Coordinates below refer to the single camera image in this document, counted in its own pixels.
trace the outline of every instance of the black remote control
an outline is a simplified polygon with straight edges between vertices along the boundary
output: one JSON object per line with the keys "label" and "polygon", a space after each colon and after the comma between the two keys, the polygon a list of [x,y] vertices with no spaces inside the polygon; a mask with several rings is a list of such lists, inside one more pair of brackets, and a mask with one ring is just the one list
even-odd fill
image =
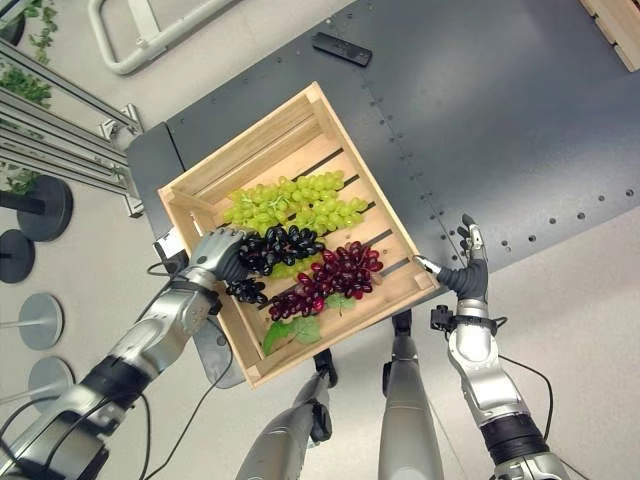
{"label": "black remote control", "polygon": [[332,37],[326,33],[316,33],[311,39],[311,45],[313,45],[313,48],[343,58],[361,67],[366,67],[369,60],[371,60],[371,50],[345,42],[340,38]]}

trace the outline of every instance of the wooden box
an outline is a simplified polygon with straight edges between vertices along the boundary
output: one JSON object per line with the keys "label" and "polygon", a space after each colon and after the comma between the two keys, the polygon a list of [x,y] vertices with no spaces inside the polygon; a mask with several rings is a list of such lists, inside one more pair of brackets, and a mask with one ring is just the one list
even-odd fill
{"label": "wooden box", "polygon": [[580,0],[629,71],[640,69],[640,1]]}
{"label": "wooden box", "polygon": [[[416,247],[360,157],[317,83],[313,83],[264,119],[185,172],[159,193],[185,248],[191,254],[201,232],[223,225],[231,205],[227,195],[238,188],[276,183],[281,175],[344,171],[339,197],[369,202],[364,221],[325,235],[334,250],[348,241],[368,243],[381,254],[383,282],[355,308],[325,309],[317,316],[322,339],[312,345],[280,342],[269,356],[261,342],[271,325],[268,308],[241,304],[221,295],[219,320],[252,387],[275,377],[325,348],[389,317],[433,291],[437,284],[411,257]],[[295,284],[266,279],[268,297]]]}

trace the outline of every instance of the green grapes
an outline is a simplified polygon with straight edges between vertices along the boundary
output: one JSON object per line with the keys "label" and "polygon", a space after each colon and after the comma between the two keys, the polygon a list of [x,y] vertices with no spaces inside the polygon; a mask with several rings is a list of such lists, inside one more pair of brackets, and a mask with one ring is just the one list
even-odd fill
{"label": "green grapes", "polygon": [[289,266],[285,263],[276,263],[273,266],[273,273],[271,274],[272,278],[287,278],[287,277],[296,277],[298,273],[304,272],[311,268],[311,264],[315,262],[321,262],[322,256],[319,253],[307,258],[303,258],[302,260],[296,260],[296,263]]}
{"label": "green grapes", "polygon": [[261,235],[278,224],[286,227],[296,224],[319,234],[351,227],[362,221],[359,212],[368,204],[360,198],[352,198],[349,202],[338,200],[338,190],[344,187],[343,179],[342,171],[295,180],[282,176],[277,184],[235,190],[229,194],[233,205],[223,212],[223,219],[257,230]]}

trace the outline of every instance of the robotic arm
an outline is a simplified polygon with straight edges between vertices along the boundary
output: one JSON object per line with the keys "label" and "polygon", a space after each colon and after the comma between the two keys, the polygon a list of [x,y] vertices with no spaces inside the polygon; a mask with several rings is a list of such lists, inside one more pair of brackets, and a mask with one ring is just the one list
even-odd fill
{"label": "robotic arm", "polygon": [[219,312],[216,284],[246,276],[237,261],[244,236],[233,229],[205,235],[187,268],[154,298],[107,357],[13,443],[14,458],[0,453],[0,478],[94,479],[108,458],[100,437],[116,430],[126,410],[177,360],[207,315]]}
{"label": "robotic arm", "polygon": [[568,480],[549,451],[522,395],[502,369],[487,304],[487,255],[480,229],[464,215],[459,227],[469,263],[461,270],[441,267],[423,256],[415,261],[458,295],[455,315],[439,305],[431,328],[448,334],[449,361],[460,374],[462,392],[495,463],[497,480]]}

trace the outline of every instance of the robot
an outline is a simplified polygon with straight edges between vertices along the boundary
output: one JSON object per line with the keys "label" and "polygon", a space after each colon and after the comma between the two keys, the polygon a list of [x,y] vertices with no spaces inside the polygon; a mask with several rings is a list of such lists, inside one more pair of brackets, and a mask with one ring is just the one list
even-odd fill
{"label": "robot", "polygon": [[[479,227],[462,218],[468,264],[450,270],[417,255],[414,260],[455,291],[455,314],[431,312],[431,327],[448,337],[448,356],[462,392],[495,463],[497,480],[569,480],[550,452],[513,380],[500,365],[489,317],[487,256]],[[207,233],[189,265],[172,277],[139,321],[78,384],[55,400],[11,446],[0,453],[0,479],[92,480],[108,458],[103,438],[124,421],[143,390],[182,353],[185,344],[217,314],[216,287],[245,278],[237,261],[247,232],[221,228]],[[411,311],[393,317],[391,361],[383,369],[384,412],[378,478],[443,480],[433,420],[411,339]],[[328,389],[337,382],[328,351],[315,357],[316,372],[293,406],[258,436],[237,480],[299,478],[309,442],[331,437]]]}

